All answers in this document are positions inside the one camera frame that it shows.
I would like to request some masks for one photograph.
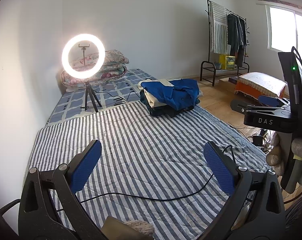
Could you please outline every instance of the ring light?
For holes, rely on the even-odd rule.
[[[99,51],[99,58],[95,66],[86,71],[76,71],[74,70],[69,63],[69,52],[72,46],[79,41],[90,41],[96,45]],[[94,35],[91,34],[80,34],[75,36],[74,38],[70,39],[68,43],[65,45],[63,52],[62,52],[62,65],[67,73],[75,78],[85,79],[93,76],[97,73],[103,65],[104,58],[106,56],[106,52],[102,42]]]

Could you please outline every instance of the bed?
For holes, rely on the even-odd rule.
[[[99,111],[101,112],[122,104],[139,101],[139,96],[137,95],[139,94],[139,89],[137,85],[140,81],[145,79],[155,80],[156,78],[145,73],[141,69],[130,69],[128,70],[125,77],[117,81],[92,86],[92,88],[97,92],[96,95],[102,105],[102,107],[98,107]],[[128,102],[125,102],[117,96],[125,98],[126,100],[128,100]],[[90,97],[88,98],[89,109],[84,111],[84,109],[80,108],[80,106],[84,105],[84,99],[84,89],[70,93],[64,93],[55,109],[53,110],[46,125],[54,125],[66,120],[73,119],[75,117],[86,116],[94,113]]]
[[[133,81],[129,77],[131,86],[144,78]],[[84,189],[76,194],[80,201],[107,192],[162,199],[195,192],[211,176],[203,157],[207,141],[214,141],[220,149],[231,144],[237,164],[252,171],[268,169],[262,151],[199,106],[174,118],[152,117],[141,102],[132,101],[74,117],[38,132],[29,168],[55,169],[60,163],[69,163],[92,139],[98,139],[102,155]],[[62,208],[54,191],[52,196],[56,208]],[[145,220],[154,225],[156,240],[190,240],[207,228],[227,199],[213,177],[205,189],[188,198],[156,202],[107,195],[85,202],[83,207],[99,227],[107,216],[122,221]],[[59,213],[64,225],[71,228],[64,212]]]

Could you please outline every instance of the blue gripper pad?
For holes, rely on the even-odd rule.
[[[87,152],[71,175],[70,189],[73,194],[83,189],[93,169],[98,163],[102,153],[101,143],[96,140],[94,144],[89,149],[85,149],[84,152],[86,150]]]
[[[264,104],[266,106],[272,106],[272,107],[277,107],[279,106],[279,101],[277,98],[272,98],[268,96],[259,96],[258,101],[261,104]]]
[[[238,177],[236,165],[222,153],[214,142],[207,142],[203,147],[203,154],[210,169],[215,175],[220,189],[227,195],[232,195]]]

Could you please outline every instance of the blue and white striped quilt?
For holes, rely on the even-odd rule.
[[[55,169],[84,150],[92,139],[102,144],[101,158],[80,201],[107,192],[151,198],[175,198],[200,189],[211,175],[203,145],[214,141],[221,149],[231,144],[238,164],[266,171],[265,154],[237,131],[203,108],[174,118],[152,117],[133,102],[41,129],[29,167]],[[62,208],[53,191],[56,208]],[[155,239],[195,239],[212,222],[227,200],[215,177],[200,193],[170,202],[107,195],[83,203],[98,227],[107,216],[145,220],[155,227]],[[63,223],[71,228],[64,212]]]

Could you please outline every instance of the white wall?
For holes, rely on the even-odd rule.
[[[283,0],[302,6],[301,0]],[[250,72],[263,72],[283,79],[278,53],[268,49],[268,24],[265,5],[257,5],[256,0],[237,0],[238,12],[247,18],[250,34],[247,52]]]
[[[0,208],[21,197],[35,136],[61,97],[62,49],[62,0],[0,1]],[[4,215],[15,231],[17,212]]]
[[[235,0],[212,1],[235,9]],[[63,38],[96,35],[130,60],[128,68],[158,78],[199,75],[208,52],[206,9],[206,0],[63,0]]]

